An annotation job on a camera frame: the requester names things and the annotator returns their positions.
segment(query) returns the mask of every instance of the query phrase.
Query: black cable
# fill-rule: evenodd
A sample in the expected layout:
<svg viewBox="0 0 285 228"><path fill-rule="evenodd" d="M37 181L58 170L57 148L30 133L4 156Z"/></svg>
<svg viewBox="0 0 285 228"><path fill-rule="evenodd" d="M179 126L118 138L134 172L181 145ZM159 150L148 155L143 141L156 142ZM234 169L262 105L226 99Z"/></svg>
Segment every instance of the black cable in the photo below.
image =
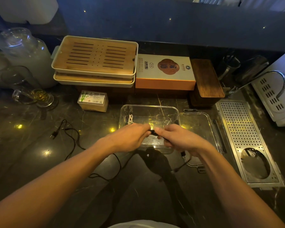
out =
<svg viewBox="0 0 285 228"><path fill-rule="evenodd" d="M78 130L72 128L72 125L71 125L66 119L63 119L63 120L61 121L60 126L58 127L58 129L57 129L56 131L54 131L54 132L51 134L50 138L55 139L55 138L57 137L57 135L58 135L58 133L59 133L59 131L60 131L61 126L62 126L63 123L64 123L64 127L63 127L62 129L64 130L64 132L65 132L65 134L66 134L67 136L69 136L70 138L72 138L72 140L73 140L73 142L74 142L72 151L66 156L66 158L65 158L65 160L64 160L64 161L66 161L67 159L69 159L69 158L72 156L72 154L73 154L73 152L74 152L74 150L75 150L75 148L76 148L76 145L77 145L80 149L82 149L82 150L86 150L86 149L83 148L83 147L80 145L80 133L78 132ZM77 135L78 135L78 136L77 136L77 139L75 139L73 136L71 136L70 134L68 134L68 133L66 132L67 130L74 130L74 131L77 133ZM132 156L129 158L129 160L127 161L127 163L124 165L124 167L122 167L122 164L121 164L119 158L117 157L117 155L116 155L116 154L113 154L113 155L117 158L117 161L118 161L118 163L119 163L119 170L118 170L117 174L116 174L113 178L107 179L107 178L105 178L105 177L103 177L103 176L101 176L101 175L99 175L99 174L97 174L97 173L92 173L92 174L89 176L89 178L96 178L96 177L99 177L99 178L102 178L103 180L106 180L106 181L110 182L111 180L113 180L113 179L115 179L115 178L117 177L117 175L120 173L120 171L126 166L126 164L128 163L128 161L133 157L133 155L132 155Z"/></svg>

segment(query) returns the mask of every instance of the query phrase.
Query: white cable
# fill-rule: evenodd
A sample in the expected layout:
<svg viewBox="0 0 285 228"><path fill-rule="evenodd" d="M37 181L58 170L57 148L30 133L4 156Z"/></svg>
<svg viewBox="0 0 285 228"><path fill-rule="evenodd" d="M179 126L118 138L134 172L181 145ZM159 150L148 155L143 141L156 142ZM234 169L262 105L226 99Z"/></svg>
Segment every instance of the white cable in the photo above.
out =
<svg viewBox="0 0 285 228"><path fill-rule="evenodd" d="M129 114L129 121L128 121L128 125L133 123L133 114Z"/></svg>

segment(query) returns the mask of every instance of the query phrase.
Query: black marble countertop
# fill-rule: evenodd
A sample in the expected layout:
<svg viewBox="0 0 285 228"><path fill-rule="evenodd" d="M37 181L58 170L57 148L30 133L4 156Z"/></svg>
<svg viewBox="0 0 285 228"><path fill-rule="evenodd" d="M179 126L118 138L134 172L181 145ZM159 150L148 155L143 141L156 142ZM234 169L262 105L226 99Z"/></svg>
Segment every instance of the black marble countertop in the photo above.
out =
<svg viewBox="0 0 285 228"><path fill-rule="evenodd" d="M73 141L63 131L56 139L49 138L63 119L79 130L81 146L89 147L118 129L122 105L173 106L180 112L189 108L187 99L132 94L124 101L110 102L107 112L100 113L83 111L77 104L79 92L72 86L58 85L50 92L59 98L58 106L40 111L35 105L14 102L10 90L0 89L0 200L64 161ZM253 91L246 89L243 94L285 179L285 128L275 126ZM215 108L204 112L219 120ZM138 219L179 227L230 226L206 174L187 166L171 173L183 164L178 153L136 151L117 155L124 166L119 175L110 183L100 178L84 180L48 227L108 227ZM224 156L236 169L232 152ZM111 155L95 172L110 178L118 168ZM285 188L254 190L285 222Z"/></svg>

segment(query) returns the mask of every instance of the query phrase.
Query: faucet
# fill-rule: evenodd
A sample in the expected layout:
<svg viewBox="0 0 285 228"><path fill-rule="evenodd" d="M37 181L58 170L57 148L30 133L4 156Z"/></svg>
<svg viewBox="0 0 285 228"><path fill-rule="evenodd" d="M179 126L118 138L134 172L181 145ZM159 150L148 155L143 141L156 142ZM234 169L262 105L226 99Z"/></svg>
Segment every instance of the faucet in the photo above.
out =
<svg viewBox="0 0 285 228"><path fill-rule="evenodd" d="M284 81L283 87L282 87L281 91L276 95L276 99L278 99L278 98L284 93L284 91L285 91L285 74L283 74L281 71L278 71L278 70L270 70L270 71L264 72L264 73L262 73L262 74L256 76L253 80L251 80L251 81L248 82L247 84L245 84L245 85L243 85L243 86L241 86L241 87L236 87L236 88L234 88L234 89L232 89L232 90L230 90L230 91L236 92L236 91L242 89L243 87L249 85L249 84L250 84L251 82L253 82L254 80L256 80L256 79L258 79L258 78L264 76L264 75L267 74L267 73L278 73L278 74L280 74L280 75L283 77L283 81Z"/></svg>

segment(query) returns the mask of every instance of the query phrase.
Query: white appliance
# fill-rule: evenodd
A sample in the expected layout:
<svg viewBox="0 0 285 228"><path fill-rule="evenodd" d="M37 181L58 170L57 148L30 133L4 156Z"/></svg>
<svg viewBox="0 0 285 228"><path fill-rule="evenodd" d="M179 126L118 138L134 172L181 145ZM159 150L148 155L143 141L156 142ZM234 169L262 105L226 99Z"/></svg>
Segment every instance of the white appliance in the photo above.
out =
<svg viewBox="0 0 285 228"><path fill-rule="evenodd" d="M278 70L285 75L285 54L262 73L271 70ZM279 98L276 97L284 85L282 76L275 72L267 73L251 84L266 107L271 119L276 122L277 126L285 126L285 91Z"/></svg>

